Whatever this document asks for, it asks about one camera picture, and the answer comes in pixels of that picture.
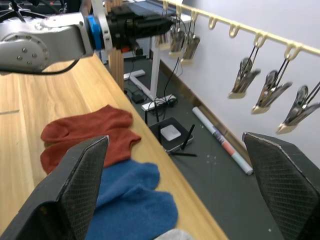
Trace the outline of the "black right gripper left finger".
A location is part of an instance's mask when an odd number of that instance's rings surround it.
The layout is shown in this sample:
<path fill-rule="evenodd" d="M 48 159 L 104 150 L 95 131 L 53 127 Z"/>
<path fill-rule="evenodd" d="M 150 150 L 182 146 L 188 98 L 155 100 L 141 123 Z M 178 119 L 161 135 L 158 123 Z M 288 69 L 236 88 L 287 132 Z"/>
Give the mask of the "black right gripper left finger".
<path fill-rule="evenodd" d="M 95 210 L 109 136 L 71 147 L 33 190 L 2 240 L 83 240 Z"/>

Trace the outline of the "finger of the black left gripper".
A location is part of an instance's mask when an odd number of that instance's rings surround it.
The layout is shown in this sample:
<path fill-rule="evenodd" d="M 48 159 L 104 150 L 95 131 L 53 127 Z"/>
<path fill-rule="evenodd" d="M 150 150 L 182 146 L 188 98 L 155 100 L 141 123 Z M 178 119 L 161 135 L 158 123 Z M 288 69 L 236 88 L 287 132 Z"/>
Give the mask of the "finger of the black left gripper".
<path fill-rule="evenodd" d="M 135 18 L 134 20 L 136 23 L 139 24 L 149 24 L 149 25 L 172 25 L 173 22 L 161 15 L 140 15 Z"/>
<path fill-rule="evenodd" d="M 167 33 L 172 24 L 138 25 L 135 28 L 134 37 L 136 39 L 149 38 Z"/>

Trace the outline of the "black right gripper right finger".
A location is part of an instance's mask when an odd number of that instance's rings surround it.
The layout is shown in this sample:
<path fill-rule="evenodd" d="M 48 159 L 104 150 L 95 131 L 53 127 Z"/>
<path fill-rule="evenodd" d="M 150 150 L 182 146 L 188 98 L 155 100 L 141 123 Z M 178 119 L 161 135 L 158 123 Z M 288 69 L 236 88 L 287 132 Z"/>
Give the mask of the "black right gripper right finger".
<path fill-rule="evenodd" d="M 320 238 L 320 170 L 294 144 L 244 132 L 260 193 L 285 240 Z"/>

